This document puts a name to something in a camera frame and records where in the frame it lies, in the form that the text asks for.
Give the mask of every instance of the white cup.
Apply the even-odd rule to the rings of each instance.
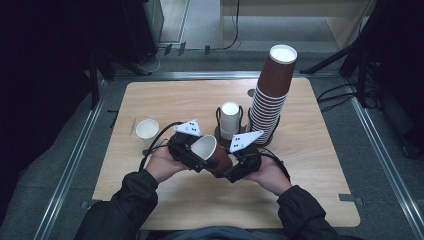
[[[138,137],[143,139],[147,147],[150,147],[159,133],[159,123],[153,119],[145,119],[137,125],[135,132]]]
[[[240,127],[240,105],[235,102],[224,103],[221,107],[219,124],[221,137],[231,140]]]

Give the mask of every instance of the person's right arm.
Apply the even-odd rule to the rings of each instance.
[[[245,177],[278,196],[278,216],[283,231],[290,239],[339,239],[336,231],[325,220],[325,211],[306,190],[293,186],[278,165],[269,157],[262,157],[257,172]]]

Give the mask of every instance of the stacked paper cup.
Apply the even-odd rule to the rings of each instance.
[[[280,113],[290,89],[296,59],[296,50],[287,45],[276,45],[269,51],[258,79],[246,126],[246,132],[264,131],[264,134],[254,142],[257,145],[269,144],[278,126]]]

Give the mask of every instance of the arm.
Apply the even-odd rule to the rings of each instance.
[[[127,174],[110,202],[90,208],[75,239],[134,239],[158,202],[158,184],[187,169],[162,147],[152,155],[146,169]]]
[[[279,196],[278,216],[290,239],[339,239],[316,199],[299,186],[293,186],[271,158],[262,157],[259,171],[246,179]]]

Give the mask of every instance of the person's right hand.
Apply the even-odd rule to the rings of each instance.
[[[293,187],[277,163],[266,156],[262,156],[262,163],[259,170],[247,175],[244,179],[258,183],[261,187],[277,196],[280,196],[286,190]]]

